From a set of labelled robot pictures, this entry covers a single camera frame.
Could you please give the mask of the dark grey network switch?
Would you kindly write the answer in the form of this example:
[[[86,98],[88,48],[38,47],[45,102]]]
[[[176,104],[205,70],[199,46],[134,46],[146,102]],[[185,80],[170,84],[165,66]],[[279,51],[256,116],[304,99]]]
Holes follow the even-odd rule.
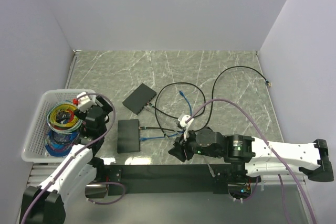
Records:
[[[135,153],[140,151],[139,120],[119,120],[117,153]]]

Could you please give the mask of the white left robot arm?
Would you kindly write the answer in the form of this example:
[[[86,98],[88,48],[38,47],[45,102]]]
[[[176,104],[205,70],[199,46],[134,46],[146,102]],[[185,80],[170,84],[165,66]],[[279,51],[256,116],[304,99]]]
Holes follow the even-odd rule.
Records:
[[[104,162],[96,154],[111,130],[106,124],[115,122],[115,107],[99,93],[80,94],[75,100],[85,130],[56,170],[39,186],[28,186],[24,191],[20,223],[64,223],[71,200],[90,182],[99,183],[105,178]]]

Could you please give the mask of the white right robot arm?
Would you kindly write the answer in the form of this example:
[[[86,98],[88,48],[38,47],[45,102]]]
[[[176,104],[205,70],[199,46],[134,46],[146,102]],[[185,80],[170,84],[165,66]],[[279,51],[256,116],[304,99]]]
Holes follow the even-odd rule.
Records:
[[[231,164],[231,176],[242,182],[264,175],[305,175],[313,182],[332,182],[334,173],[326,140],[292,144],[245,135],[222,135],[206,127],[177,137],[169,154],[179,161],[195,154],[221,158]]]

